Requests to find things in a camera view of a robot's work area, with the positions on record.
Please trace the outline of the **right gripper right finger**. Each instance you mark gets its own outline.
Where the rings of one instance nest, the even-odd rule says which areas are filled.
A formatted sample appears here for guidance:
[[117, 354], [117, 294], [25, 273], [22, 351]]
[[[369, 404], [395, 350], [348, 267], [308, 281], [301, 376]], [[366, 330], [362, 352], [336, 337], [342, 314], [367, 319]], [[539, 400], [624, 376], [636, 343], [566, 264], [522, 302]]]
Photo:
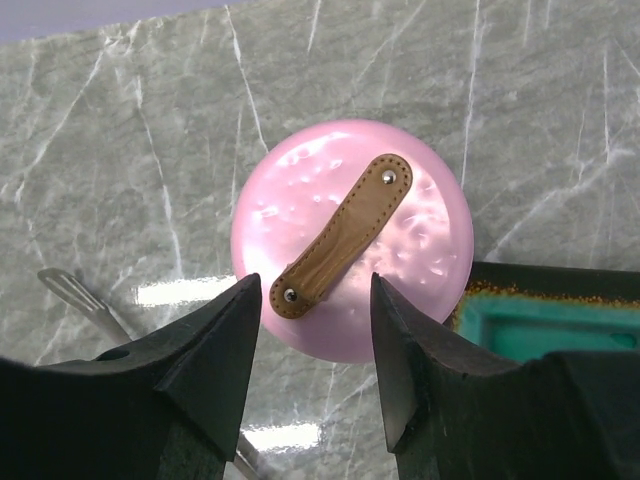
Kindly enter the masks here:
[[635, 479], [639, 355], [498, 356], [371, 279], [387, 448], [403, 479]]

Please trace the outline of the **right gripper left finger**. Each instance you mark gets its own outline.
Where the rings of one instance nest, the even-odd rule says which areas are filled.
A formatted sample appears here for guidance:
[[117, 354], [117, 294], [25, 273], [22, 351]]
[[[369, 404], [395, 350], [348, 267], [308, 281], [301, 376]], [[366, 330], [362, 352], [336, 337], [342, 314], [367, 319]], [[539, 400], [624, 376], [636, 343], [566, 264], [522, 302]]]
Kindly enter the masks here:
[[219, 479], [233, 464], [262, 304], [252, 274], [92, 360], [1, 363], [5, 479]]

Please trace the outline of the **metal tongs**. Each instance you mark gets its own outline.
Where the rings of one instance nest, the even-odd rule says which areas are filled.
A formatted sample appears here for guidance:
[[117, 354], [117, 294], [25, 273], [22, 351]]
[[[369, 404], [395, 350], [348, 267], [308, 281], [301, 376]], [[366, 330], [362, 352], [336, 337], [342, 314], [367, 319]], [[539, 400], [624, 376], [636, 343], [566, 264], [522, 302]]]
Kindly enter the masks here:
[[[76, 276], [51, 267], [40, 270], [37, 277], [56, 296], [79, 311], [116, 344], [123, 345], [132, 341], [132, 337], [109, 306]], [[239, 433], [233, 464], [246, 479], [267, 478], [260, 472], [255, 448], [242, 432]]]

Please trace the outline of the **pink lid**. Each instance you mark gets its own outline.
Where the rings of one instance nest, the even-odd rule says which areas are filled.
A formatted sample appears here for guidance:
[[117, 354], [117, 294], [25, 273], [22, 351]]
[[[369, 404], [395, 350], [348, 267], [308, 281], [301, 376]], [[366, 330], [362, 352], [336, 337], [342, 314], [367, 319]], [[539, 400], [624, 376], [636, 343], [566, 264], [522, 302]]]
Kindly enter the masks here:
[[324, 122], [282, 141], [251, 173], [232, 222], [234, 273], [260, 276], [265, 328], [331, 362], [373, 358], [373, 274], [441, 322], [464, 292], [473, 250], [469, 207], [446, 163], [371, 120]]

